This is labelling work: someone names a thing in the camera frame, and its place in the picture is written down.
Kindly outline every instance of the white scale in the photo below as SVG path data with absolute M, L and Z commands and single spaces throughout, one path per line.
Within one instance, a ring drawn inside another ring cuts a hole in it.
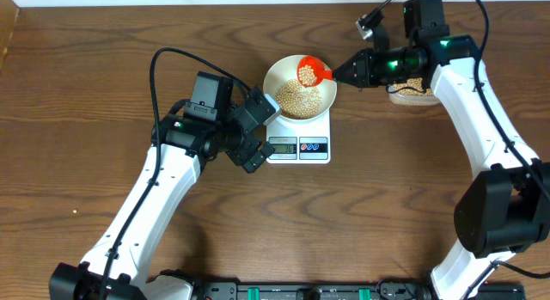
M 296 68 L 305 55 L 293 55 L 275 63 L 264 79 L 264 92 L 277 93 L 284 82 L 296 79 Z M 330 114 L 329 108 L 336 98 L 336 83 L 323 80 L 317 89 L 321 106 L 312 119 L 289 119 L 278 116 L 267 125 L 267 141 L 275 152 L 267 158 L 269 163 L 330 162 Z
M 307 124 L 293 124 L 281 117 L 267 126 L 267 141 L 275 152 L 269 163 L 330 162 L 330 114 L 326 111 Z

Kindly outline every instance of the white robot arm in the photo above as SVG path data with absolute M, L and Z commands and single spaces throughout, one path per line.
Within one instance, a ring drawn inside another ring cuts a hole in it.
M 472 167 L 474 178 L 481 171 L 491 170 L 491 166 L 500 164 L 503 168 L 518 168 L 522 164 L 510 151 L 489 119 L 487 112 L 475 90 L 474 59 L 451 60 L 444 67 L 438 66 L 431 82 L 434 95 L 439 98 L 455 125 Z M 480 80 L 491 110 L 495 113 L 506 134 L 512 136 L 517 150 L 530 162 L 538 159 L 517 133 L 506 112 L 492 91 L 485 65 L 480 65 Z M 484 273 L 492 261 L 506 261 L 514 256 L 510 250 L 489 254 L 485 258 L 476 258 L 466 250 L 459 240 L 450 250 L 445 260 L 431 272 L 431 283 L 440 299 L 463 299 L 468 292 L 470 297 L 477 294 L 479 285 L 470 288 L 475 280 Z M 494 269 L 485 272 L 486 279 Z
M 173 146 L 162 145 L 161 170 L 157 177 L 159 185 L 153 186 L 147 199 L 141 205 L 140 211 L 133 218 L 119 245 L 119 251 L 114 257 L 109 277 L 117 279 L 121 274 L 131 278 L 130 284 L 143 289 L 149 274 L 151 259 L 161 240 L 170 218 L 189 188 L 197 182 L 200 175 L 199 159 L 186 155 L 186 150 Z M 147 152 L 147 160 L 137 179 L 136 185 L 130 191 L 125 203 L 119 210 L 113 222 L 94 247 L 81 260 L 89 263 L 88 270 L 103 274 L 109 250 L 114 244 L 122 224 L 128 219 L 131 210 L 136 206 L 139 197 L 153 174 L 156 163 L 156 148 Z

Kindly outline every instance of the white bowl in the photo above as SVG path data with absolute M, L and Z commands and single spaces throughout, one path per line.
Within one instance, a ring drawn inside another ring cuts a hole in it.
M 279 60 L 275 63 L 267 72 L 266 78 L 264 79 L 264 93 L 271 95 L 275 99 L 275 94 L 278 90 L 283 87 L 283 85 L 291 79 L 297 79 L 297 69 L 298 64 L 302 58 L 306 57 L 305 55 L 292 55 L 286 58 Z M 305 124 L 312 122 L 320 118 L 328 109 L 333 105 L 334 99 L 336 99 L 336 82 L 330 80 L 323 80 L 317 89 L 321 94 L 321 106 L 319 111 L 309 119 L 290 119 L 286 116 L 280 115 L 278 118 L 288 121 L 293 124 Z

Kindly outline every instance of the red scoop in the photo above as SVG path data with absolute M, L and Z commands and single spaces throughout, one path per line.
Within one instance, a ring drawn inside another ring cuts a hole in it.
M 317 86 L 323 81 L 323 79 L 333 80 L 333 72 L 331 70 L 325 70 L 325 65 L 323 64 L 323 62 L 321 62 L 320 59 L 309 55 L 300 60 L 298 68 L 296 69 L 297 76 L 299 76 L 298 71 L 300 70 L 300 68 L 305 65 L 309 65 L 311 68 L 313 68 L 313 73 L 315 74 L 317 79 L 313 84 L 306 85 L 302 83 L 302 80 L 300 80 L 300 78 L 298 77 L 298 80 L 304 87 Z

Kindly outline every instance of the wood grain surface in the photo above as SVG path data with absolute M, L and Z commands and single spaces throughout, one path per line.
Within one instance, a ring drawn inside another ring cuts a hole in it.
M 249 84 L 291 54 L 337 67 L 360 48 L 372 4 L 24 9 L 0 76 L 0 298 L 47 298 L 56 265 L 77 265 L 111 223 L 150 144 L 148 69 L 161 46 L 209 59 Z M 550 160 L 550 4 L 489 3 L 485 61 L 522 137 Z M 454 34 L 481 40 L 472 3 L 445 4 Z M 400 4 L 385 11 L 404 46 Z M 160 108 L 189 98 L 198 70 L 157 65 Z M 242 281 L 423 279 L 455 241 L 453 210 L 472 178 L 442 106 L 402 107 L 383 89 L 339 86 L 327 166 L 207 165 L 177 209 L 150 274 L 180 268 Z M 550 268 L 550 242 L 512 261 Z M 502 269 L 547 299 L 550 283 Z

